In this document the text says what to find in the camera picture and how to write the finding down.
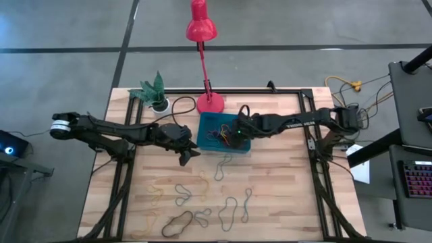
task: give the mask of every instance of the wooden tabletop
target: wooden tabletop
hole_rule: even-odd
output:
[[[333,107],[328,88],[311,89],[317,109]],[[171,103],[180,96],[184,94],[169,95]],[[128,97],[128,89],[113,89],[107,121],[124,123]],[[251,113],[300,113],[298,97],[294,94],[227,94],[223,98],[224,113],[237,114],[243,104],[249,105]],[[134,107],[132,121],[135,120],[137,105]],[[184,99],[175,105],[175,111],[185,111],[191,107],[192,102]],[[200,119],[198,112],[195,110],[175,118],[179,124],[187,124],[192,130],[192,141],[196,141]],[[154,119],[153,112],[148,107],[144,108],[141,123],[149,123]],[[173,122],[172,118],[166,118],[160,124],[168,122]],[[321,131],[325,135],[328,130],[321,128]],[[253,140],[249,153],[232,154],[233,159],[223,166],[225,177],[220,182],[214,179],[214,175],[218,162],[223,160],[225,154],[201,152],[201,156],[192,158],[185,167],[180,167],[179,155],[172,151],[166,152],[155,146],[138,147],[124,240],[168,240],[161,235],[161,229],[172,217],[184,211],[203,211],[206,208],[212,210],[210,216],[204,216],[209,221],[208,227],[202,228],[198,221],[192,220],[182,234],[169,240],[322,240],[310,163],[301,128],[286,130],[271,138]],[[101,153],[97,155],[94,167],[108,160],[109,156]],[[335,158],[334,161],[349,168],[345,159]],[[112,162],[92,176],[78,236],[88,233],[107,208],[114,171],[115,162]],[[354,228],[366,235],[350,174],[332,164],[330,174],[338,207]],[[192,193],[190,200],[180,207],[175,204],[175,199],[181,196],[175,190],[176,184],[183,185]],[[247,188],[252,189],[247,205],[249,218],[247,223],[242,223]],[[221,218],[218,212],[224,208],[229,196],[237,200],[238,206],[232,229],[225,232],[221,228],[221,219],[227,230],[232,222],[235,200],[228,200],[227,209],[220,214]],[[113,220],[113,233],[117,228],[118,211]],[[330,232],[333,232],[328,208],[326,215]],[[175,220],[173,228],[167,228],[165,233],[175,232],[190,218],[190,215],[185,214]]]

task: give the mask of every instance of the rgb keyboard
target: rgb keyboard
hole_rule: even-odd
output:
[[[410,198],[432,198],[432,161],[402,161],[406,194]]]

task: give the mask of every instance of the gray floor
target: gray floor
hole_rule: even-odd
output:
[[[193,46],[184,31],[189,0],[141,0],[130,47]],[[0,1],[0,48],[120,47],[132,0]],[[432,43],[432,18],[421,0],[209,0],[219,36],[208,45],[347,45]],[[345,51],[208,52],[214,87],[322,86],[337,75],[367,81],[388,73],[391,61],[409,60],[421,49]],[[103,117],[118,53],[0,54],[0,129],[44,131],[56,112]],[[128,53],[120,87],[136,87],[159,70],[168,87],[200,86],[195,52]],[[345,92],[348,102],[373,102],[389,79]],[[338,81],[331,82],[337,91]],[[393,99],[379,106],[360,140],[375,140],[398,127]],[[55,167],[54,176],[28,192],[16,242],[52,242],[75,237],[95,153],[77,141],[29,138],[28,159]],[[389,231],[390,200],[367,196],[357,185],[367,233],[377,240],[428,242],[431,232]]]

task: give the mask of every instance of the lamp shade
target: lamp shade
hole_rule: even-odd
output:
[[[186,29],[186,38],[194,42],[203,42],[214,39],[217,29],[207,15],[207,2],[205,0],[191,0],[192,20]]]

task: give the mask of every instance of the red desk lamp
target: red desk lamp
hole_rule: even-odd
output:
[[[186,37],[198,44],[201,56],[202,72],[204,73],[205,94],[198,98],[197,109],[202,112],[222,112],[224,101],[220,94],[211,90],[210,81],[207,78],[207,71],[204,62],[204,42],[214,39],[217,36],[216,26],[207,15],[206,0],[191,0],[192,20],[186,29]]]

